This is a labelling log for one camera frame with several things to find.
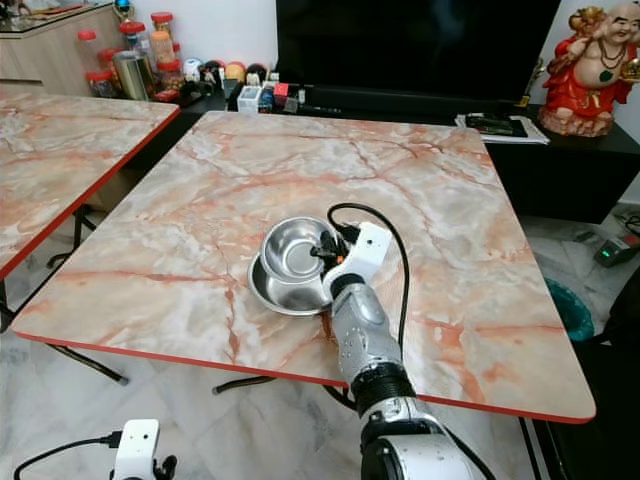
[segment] white wall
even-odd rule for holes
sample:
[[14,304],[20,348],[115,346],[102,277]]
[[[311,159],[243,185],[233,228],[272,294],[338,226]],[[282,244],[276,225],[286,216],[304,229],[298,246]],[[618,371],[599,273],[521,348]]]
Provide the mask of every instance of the white wall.
[[278,58],[275,0],[132,0],[135,19],[153,31],[151,13],[173,13],[171,29],[182,57],[258,62]]
[[[562,40],[569,38],[572,31],[569,29],[567,21],[569,16],[574,13],[578,8],[586,7],[589,5],[600,5],[606,9],[611,6],[622,3],[624,0],[563,0],[558,9],[556,18],[549,30],[549,35],[542,48],[540,56],[544,59],[545,65],[553,58],[553,51],[558,43]],[[546,90],[542,88],[542,84],[546,81],[548,76],[543,75],[538,83],[536,83],[532,91],[533,103],[544,103],[546,97]],[[629,135],[631,135],[636,142],[640,143],[640,87],[636,86],[634,91],[629,95],[628,103],[626,105],[618,105],[615,111],[616,121],[618,125],[624,128]],[[627,191],[620,198],[621,202],[637,203],[640,204],[640,175],[638,175],[633,183],[629,186]]]

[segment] red statue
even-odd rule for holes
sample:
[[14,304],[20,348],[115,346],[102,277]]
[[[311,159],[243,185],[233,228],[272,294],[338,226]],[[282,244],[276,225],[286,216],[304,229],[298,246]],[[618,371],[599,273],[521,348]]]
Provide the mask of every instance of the red statue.
[[640,5],[627,3],[608,14],[588,7],[571,16],[576,34],[561,42],[547,70],[547,103],[540,110],[545,128],[562,135],[596,137],[613,126],[613,102],[627,103],[640,81]]

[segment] bowl rim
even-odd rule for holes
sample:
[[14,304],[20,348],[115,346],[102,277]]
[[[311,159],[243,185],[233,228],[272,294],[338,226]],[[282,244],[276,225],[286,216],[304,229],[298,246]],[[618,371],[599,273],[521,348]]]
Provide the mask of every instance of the bowl rim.
[[325,227],[327,227],[327,230],[329,231],[329,233],[331,234],[331,236],[333,236],[333,239],[336,240],[336,232],[334,231],[334,229],[331,227],[331,225],[329,224],[329,222],[327,222],[326,220],[320,218],[320,217],[316,217],[314,215],[298,215],[295,217],[287,217],[287,218],[283,218],[282,220],[280,220],[278,223],[274,224],[271,226],[271,228],[269,229],[269,231],[267,232],[267,234],[264,236],[264,239],[262,240],[262,243],[260,244],[260,252],[258,253],[259,257],[260,257],[260,263],[262,264],[262,268],[264,269],[265,273],[267,273],[267,275],[269,275],[270,277],[278,280],[279,282],[282,283],[287,283],[287,284],[294,284],[294,283],[305,283],[307,281],[309,281],[309,279],[302,279],[300,281],[284,281],[280,279],[280,275],[278,275],[269,265],[269,263],[266,260],[262,260],[262,259],[266,259],[267,258],[267,239],[269,237],[271,237],[271,235],[273,234],[273,232],[276,231],[276,229],[280,228],[282,225],[284,225],[285,223],[289,223],[293,220],[313,220],[315,222],[318,222],[322,225],[324,225]]
[[280,313],[282,315],[289,315],[292,317],[309,317],[313,315],[318,315],[328,310],[329,306],[331,305],[331,302],[329,302],[327,306],[325,306],[324,308],[315,308],[313,310],[291,310],[291,309],[282,307],[277,303],[274,303],[271,300],[265,298],[260,293],[260,291],[258,290],[258,287],[256,287],[253,281],[253,272],[256,268],[262,268],[264,270],[264,273],[266,275],[269,275],[269,273],[264,269],[264,265],[260,261],[260,253],[256,253],[253,259],[251,260],[251,263],[249,264],[249,270],[247,272],[247,280],[249,283],[249,290],[251,290],[251,292],[258,298],[260,303],[262,303],[265,307],[267,307],[271,311]]

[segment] trash bin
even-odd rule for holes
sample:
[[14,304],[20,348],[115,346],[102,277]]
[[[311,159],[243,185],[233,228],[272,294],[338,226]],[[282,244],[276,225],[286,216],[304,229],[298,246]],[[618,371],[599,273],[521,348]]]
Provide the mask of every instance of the trash bin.
[[591,312],[580,298],[564,285],[545,278],[547,288],[560,314],[569,338],[574,342],[584,342],[593,337],[595,330]]

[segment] marble-patterned tabletop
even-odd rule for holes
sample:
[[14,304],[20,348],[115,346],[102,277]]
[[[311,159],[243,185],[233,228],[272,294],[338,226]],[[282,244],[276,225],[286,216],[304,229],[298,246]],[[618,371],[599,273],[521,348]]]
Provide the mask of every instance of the marble-patterned tabletop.
[[149,102],[0,93],[0,279],[178,111]]
[[[327,322],[266,309],[247,286],[247,268],[272,224],[323,217],[343,201],[381,210],[407,246],[405,363],[421,398],[565,422],[594,416],[540,270],[471,130],[210,112],[14,330],[37,341],[341,385]],[[395,245],[374,287],[395,333]]]

